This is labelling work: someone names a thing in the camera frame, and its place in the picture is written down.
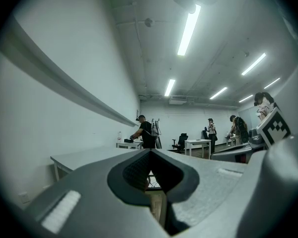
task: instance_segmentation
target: bottle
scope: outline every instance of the bottle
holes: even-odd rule
[[[117,143],[121,143],[121,131],[118,132]]]

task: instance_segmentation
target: wall outlet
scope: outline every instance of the wall outlet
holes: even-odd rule
[[[46,190],[48,187],[50,187],[51,185],[46,185],[43,187],[43,190]]]
[[[29,198],[29,196],[28,196],[28,192],[20,193],[20,194],[19,194],[19,198],[20,198],[22,204],[25,204],[25,203],[27,203],[27,202],[30,202],[30,198]]]

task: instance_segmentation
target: white table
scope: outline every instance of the white table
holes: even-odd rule
[[[143,143],[141,141],[134,141],[133,143],[120,142],[116,143],[116,147],[125,149],[141,149],[142,144]]]
[[[228,141],[229,140],[231,140],[231,142],[232,142],[232,146],[233,146],[233,141],[235,140],[235,145],[236,145],[236,136],[234,135],[233,137],[230,137],[229,139],[227,139],[226,137],[225,137],[225,139],[226,139],[226,146],[228,146]]]
[[[59,180],[60,177],[58,168],[69,174],[73,170],[78,169],[84,165],[96,161],[105,160],[131,151],[135,150],[114,147],[97,147],[77,153],[54,155],[51,156],[51,160],[54,161],[56,180]]]
[[[197,139],[197,140],[185,140],[185,155],[187,155],[187,146],[189,145],[189,153],[192,156],[192,145],[201,145],[202,146],[202,158],[204,157],[204,147],[203,144],[209,144],[209,158],[211,156],[211,141],[209,139]]]

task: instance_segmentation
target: black office chair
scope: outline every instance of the black office chair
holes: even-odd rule
[[[180,150],[184,149],[184,146],[185,146],[184,141],[187,139],[188,139],[187,133],[182,133],[181,136],[179,136],[178,145],[175,144],[176,139],[173,139],[172,147],[178,149],[178,151],[176,151],[177,153],[182,153],[180,152]]]

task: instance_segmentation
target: fluorescent light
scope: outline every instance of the fluorescent light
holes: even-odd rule
[[[278,80],[280,80],[280,78],[277,78],[274,82],[270,83],[268,86],[265,86],[264,89],[266,89],[266,88],[269,87],[270,85],[274,84],[274,83],[277,82]]]
[[[239,101],[239,102],[245,101],[245,100],[247,100],[248,98],[250,98],[250,97],[252,97],[252,96],[253,96],[253,95],[250,95],[250,96],[246,97],[245,99],[242,99],[242,100]]]
[[[197,23],[197,20],[200,14],[200,10],[201,10],[201,7],[196,4],[195,12],[193,14],[189,13],[188,15],[187,23],[185,24],[182,40],[178,51],[179,56],[184,56],[187,51],[187,48],[189,46],[193,31],[195,28],[195,24]]]
[[[215,95],[213,95],[213,96],[210,98],[210,100],[211,100],[211,99],[214,99],[217,95],[221,94],[221,93],[224,92],[226,89],[227,89],[227,87],[224,87],[221,91],[219,91],[218,93],[216,93]]]
[[[173,85],[174,85],[174,82],[175,82],[174,79],[171,79],[171,80],[169,81],[167,90],[166,90],[166,92],[165,92],[165,94],[164,94],[165,96],[169,96],[169,94],[170,94],[170,92],[171,92],[171,89],[172,89],[172,87],[173,87]]]
[[[259,59],[257,59],[256,61],[255,61],[255,63],[253,63],[246,71],[244,71],[243,73],[242,73],[242,75],[244,76],[246,73],[248,73],[252,68],[254,68],[264,57],[266,56],[266,54],[264,53],[264,54],[262,54],[261,56],[260,56],[260,58]]]

